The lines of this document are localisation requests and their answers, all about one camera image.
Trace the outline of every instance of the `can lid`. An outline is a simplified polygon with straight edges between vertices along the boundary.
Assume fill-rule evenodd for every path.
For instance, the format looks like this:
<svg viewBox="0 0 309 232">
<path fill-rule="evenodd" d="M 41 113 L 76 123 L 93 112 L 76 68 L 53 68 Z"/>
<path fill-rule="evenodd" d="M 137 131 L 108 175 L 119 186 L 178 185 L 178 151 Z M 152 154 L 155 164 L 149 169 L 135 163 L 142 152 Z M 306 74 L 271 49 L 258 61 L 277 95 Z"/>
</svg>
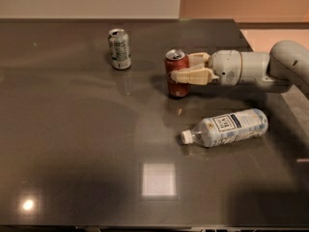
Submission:
<svg viewBox="0 0 309 232">
<path fill-rule="evenodd" d="M 126 30 L 122 28 L 114 28 L 109 31 L 109 35 L 112 37 L 121 37 L 126 34 Z"/>
<path fill-rule="evenodd" d="M 185 130 L 182 132 L 182 141 L 184 144 L 193 143 L 193 137 L 190 130 Z"/>
<path fill-rule="evenodd" d="M 169 60 L 180 60 L 185 57 L 185 53 L 181 49 L 172 49 L 165 56 Z"/>
</svg>

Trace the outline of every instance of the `table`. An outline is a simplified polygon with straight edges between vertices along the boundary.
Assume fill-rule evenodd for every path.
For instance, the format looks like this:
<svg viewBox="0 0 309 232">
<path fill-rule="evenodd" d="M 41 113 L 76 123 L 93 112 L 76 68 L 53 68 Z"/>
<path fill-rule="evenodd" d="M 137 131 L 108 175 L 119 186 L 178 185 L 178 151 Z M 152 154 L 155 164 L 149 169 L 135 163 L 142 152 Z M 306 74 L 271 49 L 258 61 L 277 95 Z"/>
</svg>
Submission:
<svg viewBox="0 0 309 232">
<path fill-rule="evenodd" d="M 115 27 L 129 34 L 127 71 L 109 63 Z M 280 94 L 167 96 L 167 50 L 251 51 L 233 20 L 4 20 L 0 39 L 0 224 L 309 227 L 308 138 Z M 180 142 L 202 118 L 249 107 L 268 116 L 266 135 Z"/>
</svg>

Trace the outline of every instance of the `white bottle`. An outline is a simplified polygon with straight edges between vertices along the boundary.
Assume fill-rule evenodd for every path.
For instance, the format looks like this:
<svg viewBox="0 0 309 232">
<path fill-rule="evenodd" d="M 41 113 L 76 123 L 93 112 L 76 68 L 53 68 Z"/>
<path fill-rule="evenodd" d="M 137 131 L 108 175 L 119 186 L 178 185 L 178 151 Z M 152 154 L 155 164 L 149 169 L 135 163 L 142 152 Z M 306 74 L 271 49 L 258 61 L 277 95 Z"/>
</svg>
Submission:
<svg viewBox="0 0 309 232">
<path fill-rule="evenodd" d="M 213 147 L 263 135 L 267 128 L 267 116 L 253 108 L 203 119 L 192 130 L 183 131 L 182 140 Z"/>
</svg>

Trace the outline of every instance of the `white bottle cap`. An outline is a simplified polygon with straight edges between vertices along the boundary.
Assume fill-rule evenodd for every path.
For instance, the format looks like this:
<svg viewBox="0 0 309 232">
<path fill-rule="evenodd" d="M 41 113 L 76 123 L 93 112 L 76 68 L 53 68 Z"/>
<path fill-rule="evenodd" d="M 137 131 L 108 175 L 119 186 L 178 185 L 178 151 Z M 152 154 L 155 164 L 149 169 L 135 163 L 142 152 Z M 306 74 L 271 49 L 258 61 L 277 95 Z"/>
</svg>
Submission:
<svg viewBox="0 0 309 232">
<path fill-rule="evenodd" d="M 193 143 L 193 137 L 190 130 L 185 130 L 182 132 L 182 140 L 184 144 Z"/>
</svg>

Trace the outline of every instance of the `red soda can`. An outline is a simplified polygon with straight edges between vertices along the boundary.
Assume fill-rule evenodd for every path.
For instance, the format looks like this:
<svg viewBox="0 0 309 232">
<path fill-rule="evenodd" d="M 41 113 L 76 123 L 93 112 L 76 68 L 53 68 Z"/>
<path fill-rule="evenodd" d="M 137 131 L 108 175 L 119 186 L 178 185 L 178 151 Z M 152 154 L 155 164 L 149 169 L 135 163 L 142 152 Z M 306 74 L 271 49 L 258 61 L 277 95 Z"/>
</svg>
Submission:
<svg viewBox="0 0 309 232">
<path fill-rule="evenodd" d="M 172 71 L 189 68 L 189 58 L 180 49 L 169 50 L 165 55 L 165 70 L 169 95 L 175 98 L 185 97 L 190 91 L 187 83 L 177 83 L 171 77 Z"/>
</svg>

